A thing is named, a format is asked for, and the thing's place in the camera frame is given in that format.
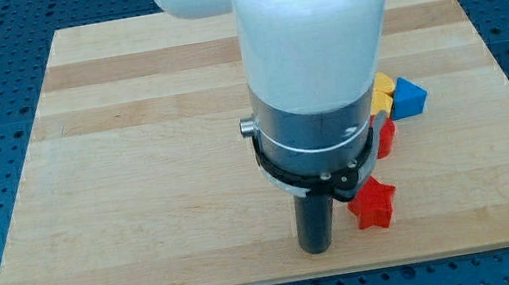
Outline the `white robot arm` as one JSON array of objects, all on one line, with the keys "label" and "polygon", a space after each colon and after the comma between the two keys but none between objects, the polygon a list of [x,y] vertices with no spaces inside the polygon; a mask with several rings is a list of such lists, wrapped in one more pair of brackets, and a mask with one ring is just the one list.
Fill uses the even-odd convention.
[{"label": "white robot arm", "polygon": [[256,136],[296,175],[344,168],[368,137],[385,0],[153,0],[179,18],[232,13]]}]

